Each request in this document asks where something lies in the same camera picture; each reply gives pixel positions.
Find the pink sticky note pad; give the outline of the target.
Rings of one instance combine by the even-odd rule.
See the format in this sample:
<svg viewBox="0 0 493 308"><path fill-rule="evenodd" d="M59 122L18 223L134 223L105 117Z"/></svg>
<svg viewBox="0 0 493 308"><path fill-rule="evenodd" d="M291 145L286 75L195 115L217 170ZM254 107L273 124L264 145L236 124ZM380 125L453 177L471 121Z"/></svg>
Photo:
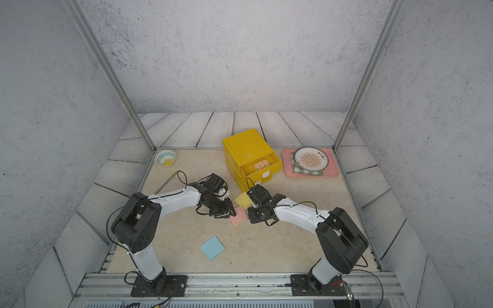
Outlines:
<svg viewBox="0 0 493 308"><path fill-rule="evenodd" d="M230 221L234 227L249 220L247 213L245 212L245 209L243 207L236 207L234 208L234 211L236 215L230 216Z"/></svg>

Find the yellow sticky note pad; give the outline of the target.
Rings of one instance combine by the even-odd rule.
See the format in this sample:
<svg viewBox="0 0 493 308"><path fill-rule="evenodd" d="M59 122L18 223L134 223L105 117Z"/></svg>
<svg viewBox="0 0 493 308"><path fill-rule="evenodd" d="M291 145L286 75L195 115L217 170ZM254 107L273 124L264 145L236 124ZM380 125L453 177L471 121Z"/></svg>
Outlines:
<svg viewBox="0 0 493 308"><path fill-rule="evenodd" d="M246 192L241 193L241 195L235 198L234 201L239 207L242 207L245 210L253 205L253 201L250 199L249 195L247 195Z"/></svg>

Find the yellow top drawer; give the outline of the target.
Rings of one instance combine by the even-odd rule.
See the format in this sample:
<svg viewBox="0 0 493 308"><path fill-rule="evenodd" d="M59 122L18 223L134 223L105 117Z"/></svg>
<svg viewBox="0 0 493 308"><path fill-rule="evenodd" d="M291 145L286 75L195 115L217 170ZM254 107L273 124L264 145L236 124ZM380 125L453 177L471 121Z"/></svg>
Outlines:
<svg viewBox="0 0 493 308"><path fill-rule="evenodd" d="M271 163L271 166L260 171L256 171L253 167L253 164L264 159L267 159ZM276 173L280 172L281 169L281 159L277 156L275 152L272 152L268 155L265 155L264 157L254 159L252 162L248 162L240 166L240 179L238 185L240 186L242 192L248 191L256 184L263 184L269 181Z"/></svg>

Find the orange patterned sticky notes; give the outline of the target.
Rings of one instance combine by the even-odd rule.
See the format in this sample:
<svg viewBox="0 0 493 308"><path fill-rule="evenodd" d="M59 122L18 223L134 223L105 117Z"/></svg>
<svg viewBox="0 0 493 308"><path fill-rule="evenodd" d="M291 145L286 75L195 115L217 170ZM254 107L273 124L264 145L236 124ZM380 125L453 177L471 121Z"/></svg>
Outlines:
<svg viewBox="0 0 493 308"><path fill-rule="evenodd" d="M271 163L267 159L261 160L255 164L253 164L253 167L256 171L260 171L260 170L267 168L269 166L271 166Z"/></svg>

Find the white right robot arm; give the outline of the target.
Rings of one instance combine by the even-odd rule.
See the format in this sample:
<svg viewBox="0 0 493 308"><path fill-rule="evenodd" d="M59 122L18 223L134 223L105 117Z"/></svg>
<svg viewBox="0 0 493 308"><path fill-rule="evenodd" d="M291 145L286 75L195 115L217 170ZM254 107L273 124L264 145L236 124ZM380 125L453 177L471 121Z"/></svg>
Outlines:
<svg viewBox="0 0 493 308"><path fill-rule="evenodd" d="M349 274L368 249L368 240L352 218L339 207L331 211L308 207L307 202L296 203L285 195L257 197L249 195L250 223L286 222L317 236L324 257L309 276L319 286L327 286L335 277Z"/></svg>

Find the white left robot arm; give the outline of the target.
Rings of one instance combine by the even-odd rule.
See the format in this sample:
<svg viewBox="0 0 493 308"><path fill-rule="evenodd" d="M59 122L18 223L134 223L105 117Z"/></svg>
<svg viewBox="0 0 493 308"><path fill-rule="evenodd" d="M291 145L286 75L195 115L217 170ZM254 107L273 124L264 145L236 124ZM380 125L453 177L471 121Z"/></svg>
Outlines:
<svg viewBox="0 0 493 308"><path fill-rule="evenodd" d="M206 207L213 218L235 217L236 211L228 198L224 183L209 185L193 183L183 189L160 195L133 194L113 221L110 231L127 249L137 273L145 281L153 282L165 274L152 242L159 220L188 207Z"/></svg>

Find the yellow plastic drawer cabinet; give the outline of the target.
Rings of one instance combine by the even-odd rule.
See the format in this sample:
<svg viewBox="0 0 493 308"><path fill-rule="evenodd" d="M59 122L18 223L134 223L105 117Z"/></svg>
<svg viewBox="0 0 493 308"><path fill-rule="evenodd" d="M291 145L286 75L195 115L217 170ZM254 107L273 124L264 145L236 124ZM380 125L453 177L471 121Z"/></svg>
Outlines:
<svg viewBox="0 0 493 308"><path fill-rule="evenodd" d="M237 185L240 179L240 166L275 152L255 129L225 138L223 147L227 169Z"/></svg>

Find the green checkered cloth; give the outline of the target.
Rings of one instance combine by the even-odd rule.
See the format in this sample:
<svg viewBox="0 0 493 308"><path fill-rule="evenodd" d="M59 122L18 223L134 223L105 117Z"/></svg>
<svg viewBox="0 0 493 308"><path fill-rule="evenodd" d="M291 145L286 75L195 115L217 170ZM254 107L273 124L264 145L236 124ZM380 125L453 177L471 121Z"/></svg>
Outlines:
<svg viewBox="0 0 493 308"><path fill-rule="evenodd" d="M291 158L291 165L294 173L301 174L301 175L311 175L311 176L322 176L323 172L322 171L310 171L307 169L301 168L295 161L295 154L291 153L290 154Z"/></svg>

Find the thin wooden stick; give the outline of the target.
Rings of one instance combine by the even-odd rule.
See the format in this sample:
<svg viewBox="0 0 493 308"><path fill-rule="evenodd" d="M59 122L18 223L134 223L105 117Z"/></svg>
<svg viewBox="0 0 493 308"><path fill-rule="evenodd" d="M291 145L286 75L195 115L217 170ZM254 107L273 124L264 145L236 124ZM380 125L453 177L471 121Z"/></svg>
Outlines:
<svg viewBox="0 0 493 308"><path fill-rule="evenodd" d="M155 190L154 194L158 195L164 189L164 187L177 176L179 172L180 170L174 172L158 189Z"/></svg>

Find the white orange patterned plate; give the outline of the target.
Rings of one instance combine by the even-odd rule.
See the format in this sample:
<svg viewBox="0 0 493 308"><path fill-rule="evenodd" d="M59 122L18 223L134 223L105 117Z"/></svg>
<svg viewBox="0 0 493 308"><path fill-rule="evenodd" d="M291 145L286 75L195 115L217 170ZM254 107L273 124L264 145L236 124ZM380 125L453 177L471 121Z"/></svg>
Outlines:
<svg viewBox="0 0 493 308"><path fill-rule="evenodd" d="M319 172L329 165L329 158L322 150L313 147L299 148L294 153L295 162L308 171Z"/></svg>

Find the pink plastic tray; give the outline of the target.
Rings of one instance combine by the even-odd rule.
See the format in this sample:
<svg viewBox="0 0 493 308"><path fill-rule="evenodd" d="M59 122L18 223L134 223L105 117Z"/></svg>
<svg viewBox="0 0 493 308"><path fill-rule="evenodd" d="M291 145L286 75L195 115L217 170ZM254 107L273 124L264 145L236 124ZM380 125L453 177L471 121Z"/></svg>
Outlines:
<svg viewBox="0 0 493 308"><path fill-rule="evenodd" d="M338 168L336 166L332 151L327 148L322 148L325 154L327 154L329 158L329 165L326 169L324 169L322 176L311 176L311 175L301 175L293 172L291 165L290 154L295 153L298 149L284 149L281 151L282 163L285 175L290 178L311 178L311 177L336 177L339 174Z"/></svg>

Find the blue patterned small bowl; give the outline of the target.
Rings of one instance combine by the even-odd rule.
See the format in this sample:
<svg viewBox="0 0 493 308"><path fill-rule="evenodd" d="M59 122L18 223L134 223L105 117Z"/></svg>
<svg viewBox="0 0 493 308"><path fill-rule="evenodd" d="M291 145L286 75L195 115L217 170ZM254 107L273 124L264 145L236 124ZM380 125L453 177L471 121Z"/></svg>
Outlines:
<svg viewBox="0 0 493 308"><path fill-rule="evenodd" d="M155 155L155 163L161 166L172 166L177 159L177 153L174 150L161 150Z"/></svg>

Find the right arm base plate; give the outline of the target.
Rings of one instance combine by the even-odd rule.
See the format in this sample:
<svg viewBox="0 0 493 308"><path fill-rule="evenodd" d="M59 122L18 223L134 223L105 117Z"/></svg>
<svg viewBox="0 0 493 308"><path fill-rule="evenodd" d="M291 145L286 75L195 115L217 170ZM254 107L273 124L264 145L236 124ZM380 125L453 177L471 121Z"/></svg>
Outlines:
<svg viewBox="0 0 493 308"><path fill-rule="evenodd" d="M314 275L291 275L290 283L293 296L347 296L345 282L340 275L332 278L327 284L319 282Z"/></svg>

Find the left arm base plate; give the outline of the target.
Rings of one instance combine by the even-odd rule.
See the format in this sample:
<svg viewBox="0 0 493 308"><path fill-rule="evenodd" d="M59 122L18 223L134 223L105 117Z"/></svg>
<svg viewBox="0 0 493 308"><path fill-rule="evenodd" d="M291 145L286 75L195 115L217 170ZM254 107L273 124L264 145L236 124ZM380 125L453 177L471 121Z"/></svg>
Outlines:
<svg viewBox="0 0 493 308"><path fill-rule="evenodd" d="M137 275L130 293L131 297L184 297L187 275L160 275L154 281L148 281Z"/></svg>

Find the front aluminium rail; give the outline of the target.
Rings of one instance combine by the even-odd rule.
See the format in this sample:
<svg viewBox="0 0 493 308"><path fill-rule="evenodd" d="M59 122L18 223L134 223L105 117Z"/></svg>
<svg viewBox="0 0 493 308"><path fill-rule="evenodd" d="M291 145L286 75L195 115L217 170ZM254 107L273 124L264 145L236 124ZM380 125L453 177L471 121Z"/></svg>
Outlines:
<svg viewBox="0 0 493 308"><path fill-rule="evenodd" d="M294 273L180 273L161 293L136 283L136 274L87 274L71 307L408 307L392 272L357 270L320 291Z"/></svg>

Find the right aluminium frame post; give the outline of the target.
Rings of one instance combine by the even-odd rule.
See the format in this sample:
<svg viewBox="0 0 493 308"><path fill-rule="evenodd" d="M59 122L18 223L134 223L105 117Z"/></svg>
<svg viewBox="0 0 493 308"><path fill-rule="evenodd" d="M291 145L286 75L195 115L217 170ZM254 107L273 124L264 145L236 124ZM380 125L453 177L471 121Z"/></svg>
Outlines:
<svg viewBox="0 0 493 308"><path fill-rule="evenodd" d="M390 7L390 11L386 18L386 21L383 25L383 29L376 41L376 44L373 48L372 55L367 64L365 72L362 76L362 79L358 85L356 93L351 101L349 108L347 110L344 122L340 129L340 132L336 138L335 144L333 146L333 151L336 153L339 148L342 146L342 143L345 139L345 136L349 130L350 124L353 122L356 113L362 104L364 95L368 89L368 86L371 83L371 79L376 72L379 61L384 54L385 48L388 45L388 42L392 36L392 33L395 29L395 26L399 20L400 15L402 14L405 0L395 0Z"/></svg>

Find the aluminium frame post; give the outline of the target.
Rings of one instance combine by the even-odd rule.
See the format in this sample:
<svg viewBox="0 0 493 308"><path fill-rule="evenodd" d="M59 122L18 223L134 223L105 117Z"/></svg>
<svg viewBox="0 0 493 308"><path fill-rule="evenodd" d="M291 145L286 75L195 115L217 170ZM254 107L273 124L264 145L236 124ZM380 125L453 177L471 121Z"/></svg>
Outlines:
<svg viewBox="0 0 493 308"><path fill-rule="evenodd" d="M388 42L392 36L392 33L395 29L395 26L399 20L400 15L402 14L405 0L395 0L390 7L390 11L386 18L386 21L383 25L383 29L376 41L376 44L373 48L372 55L367 64L365 72L362 76L362 79L358 85L356 93L351 101L349 108L347 110L344 122L340 129L340 132L336 138L335 144L333 146L333 151L336 153L339 148L342 146L342 143L345 139L345 136L349 130L350 124L353 122L356 113L362 104L364 95L368 89L368 86L371 83L371 79L376 72L379 61L384 54L385 48L388 45Z"/></svg>
<svg viewBox="0 0 493 308"><path fill-rule="evenodd" d="M152 153L155 153L157 147L154 142L150 138L147 129L144 124L140 120L140 117L137 115L136 109L130 101L130 98L126 91L124 90L117 74L115 73L113 67L110 64L109 59L107 58L103 48L101 47L99 41L97 40L89 22L87 21L78 1L75 0L65 0L63 1L66 9L68 10L70 16L72 17L76 27L81 33L84 41L88 45L92 54L95 56L97 62L99 63L105 77L109 81L111 87L116 93L120 103L123 105L126 110L128 116L132 120L132 123L135 125L137 131L144 139L147 147L150 149Z"/></svg>

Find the left aluminium frame post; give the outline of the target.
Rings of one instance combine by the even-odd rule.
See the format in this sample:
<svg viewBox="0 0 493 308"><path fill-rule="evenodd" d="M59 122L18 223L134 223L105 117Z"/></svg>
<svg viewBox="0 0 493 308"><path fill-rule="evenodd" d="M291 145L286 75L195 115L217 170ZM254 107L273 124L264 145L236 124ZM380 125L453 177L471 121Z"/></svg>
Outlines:
<svg viewBox="0 0 493 308"><path fill-rule="evenodd" d="M109 59L107 58L103 48L101 47L99 41L97 40L89 22L87 21L78 1L75 0L65 0L63 1L66 9L68 10L70 16L72 17L76 27L81 33L84 41L88 45L92 54L95 56L97 62L99 63L105 77L109 81L111 87L116 93L120 103L123 105L126 110L128 116L132 120L132 123L135 125L137 131L144 139L147 147L150 149L152 153L155 153L157 147L154 142L150 138L147 129L144 124L140 120L140 117L137 115L136 109L130 101L130 98L126 91L124 90L117 74L115 73L113 67L110 64Z"/></svg>

